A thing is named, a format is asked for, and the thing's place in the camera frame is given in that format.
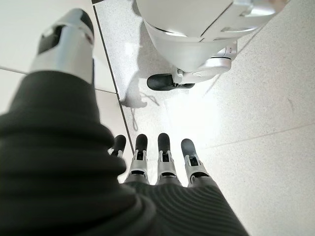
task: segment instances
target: white tile floor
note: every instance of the white tile floor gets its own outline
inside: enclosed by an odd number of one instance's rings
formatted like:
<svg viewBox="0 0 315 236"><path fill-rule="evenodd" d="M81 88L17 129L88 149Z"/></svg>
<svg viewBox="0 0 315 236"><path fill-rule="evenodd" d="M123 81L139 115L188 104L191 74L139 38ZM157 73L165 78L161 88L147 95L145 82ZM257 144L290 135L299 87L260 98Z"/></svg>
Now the white tile floor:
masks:
<svg viewBox="0 0 315 236"><path fill-rule="evenodd" d="M146 86L147 77L170 67L132 5L95 6L131 139L149 139L150 182L157 138L166 132L187 184L180 142L191 138L253 236L314 235L315 1L291 0L255 37L239 40L245 48L228 73L170 92Z"/></svg>
<svg viewBox="0 0 315 236"><path fill-rule="evenodd" d="M58 3L54 0L1 1L0 20L6 24L1 27L0 68L27 73L41 34L73 8L85 10L94 26L95 87L116 92L91 0L62 0Z"/></svg>

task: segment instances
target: ribbed fabric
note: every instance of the ribbed fabric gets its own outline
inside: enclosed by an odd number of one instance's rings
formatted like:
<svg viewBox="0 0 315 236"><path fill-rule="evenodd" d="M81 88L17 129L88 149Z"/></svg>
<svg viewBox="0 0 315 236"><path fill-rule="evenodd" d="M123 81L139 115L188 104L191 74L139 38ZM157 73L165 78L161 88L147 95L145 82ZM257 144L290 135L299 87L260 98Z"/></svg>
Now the ribbed fabric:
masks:
<svg viewBox="0 0 315 236"><path fill-rule="evenodd" d="M162 235L247 236L220 190L214 186L185 188L174 184L126 183L157 207Z"/></svg>

